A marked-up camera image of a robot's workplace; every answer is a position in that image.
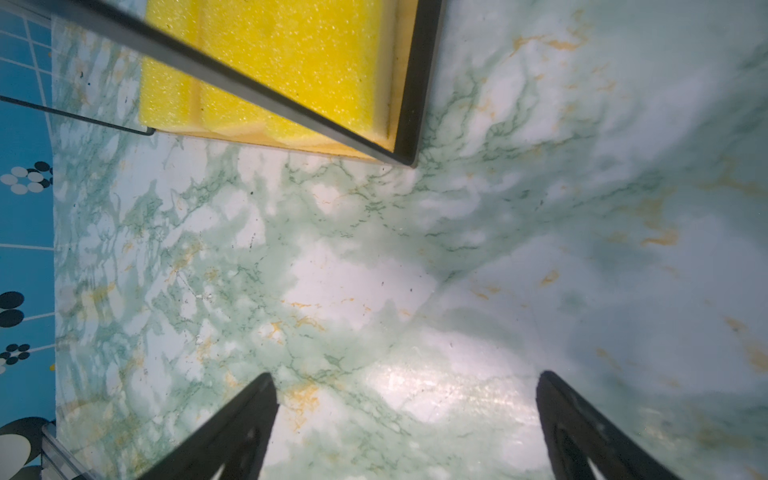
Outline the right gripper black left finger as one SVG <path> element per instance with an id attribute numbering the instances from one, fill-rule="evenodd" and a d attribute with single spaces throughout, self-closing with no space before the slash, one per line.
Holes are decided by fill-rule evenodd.
<path id="1" fill-rule="evenodd" d="M 257 479 L 278 410 L 273 378 L 264 372 L 141 477 Z"/>

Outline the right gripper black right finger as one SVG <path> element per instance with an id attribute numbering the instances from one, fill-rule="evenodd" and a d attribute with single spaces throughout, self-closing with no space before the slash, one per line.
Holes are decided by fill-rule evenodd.
<path id="1" fill-rule="evenodd" d="M 553 371 L 544 371 L 536 404 L 557 479 L 675 479 L 676 474 L 619 430 Z"/>

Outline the yellow sponge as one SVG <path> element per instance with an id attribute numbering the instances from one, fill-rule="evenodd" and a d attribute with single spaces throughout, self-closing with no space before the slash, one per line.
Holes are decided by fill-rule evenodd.
<path id="1" fill-rule="evenodd" d="M 201 0 L 150 0 L 145 21 L 191 46 L 200 46 Z M 197 79 L 149 56 L 142 60 L 139 120 L 165 132 L 203 132 Z"/>
<path id="2" fill-rule="evenodd" d="M 212 58 L 374 142 L 389 133 L 394 1 L 208 1 Z"/>

